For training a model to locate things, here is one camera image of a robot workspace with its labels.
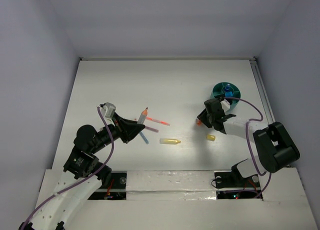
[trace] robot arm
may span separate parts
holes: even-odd
[[[226,115],[225,112],[230,108],[230,104],[223,97],[209,99],[204,102],[205,109],[197,118],[208,128],[213,127],[224,134],[246,139],[247,120],[243,120],[234,114]],[[275,173],[300,158],[296,145],[280,122],[269,125],[250,122],[248,136],[250,142],[255,143],[257,149],[258,157],[255,157],[255,159],[270,173]],[[247,164],[246,161],[241,162],[237,168],[242,170],[241,175],[248,175],[248,173],[244,173],[244,164]]]
[[[121,139],[124,143],[134,139],[144,128],[143,124],[137,124],[120,117],[116,107],[111,103],[99,106],[102,116],[113,124],[108,124],[113,140]],[[50,201],[34,214],[27,224],[21,224],[19,230],[65,230],[84,202],[101,186],[108,186],[111,178],[111,168],[103,166],[95,156],[105,146],[111,143],[111,138],[106,127],[96,131],[91,125],[80,127],[73,141],[74,147],[69,158],[63,166],[63,172],[57,182]],[[75,187],[72,185],[83,181],[92,173],[97,172],[87,181]],[[69,190],[57,194],[65,188]]]

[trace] blue marker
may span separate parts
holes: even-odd
[[[142,133],[142,131],[139,132],[139,134],[140,134],[140,136],[142,137],[142,139],[144,140],[144,142],[145,142],[146,144],[149,144],[148,139],[147,139],[146,136]]]

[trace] metal bar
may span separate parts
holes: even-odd
[[[262,81],[260,72],[259,72],[259,68],[258,68],[258,64],[256,62],[256,60],[249,60],[250,65],[251,65],[251,69],[253,72],[253,76],[256,82],[256,86],[258,88],[259,91],[259,95],[262,101],[262,105],[265,111],[265,115],[266,115],[266,119],[268,121],[269,124],[272,124],[275,122],[275,117],[274,114],[272,112],[271,106],[270,106],[270,102],[267,96],[267,92],[264,86],[264,83]]]
[[[194,57],[81,57],[81,61],[169,61],[169,60],[255,60],[254,57],[211,57],[211,56],[194,56]]]

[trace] red marker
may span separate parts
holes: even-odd
[[[155,123],[158,123],[158,124],[163,124],[163,125],[167,125],[167,126],[170,126],[169,123],[165,122],[165,121],[160,121],[160,120],[157,120],[157,119],[154,119],[154,118],[151,118],[151,117],[146,117],[147,120],[149,121],[152,121],[152,122],[155,122]]]

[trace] orange marker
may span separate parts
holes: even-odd
[[[160,121],[160,120],[157,120],[157,119],[154,119],[154,118],[151,118],[151,117],[146,117],[147,120],[149,121],[152,121],[152,122],[155,122],[155,123],[158,123],[158,124],[163,124],[163,125],[167,125],[167,126],[170,126],[169,123],[165,122],[165,121]]]
[[[144,124],[147,115],[148,115],[148,108],[146,108],[145,110],[142,111],[137,123],[138,124]]]

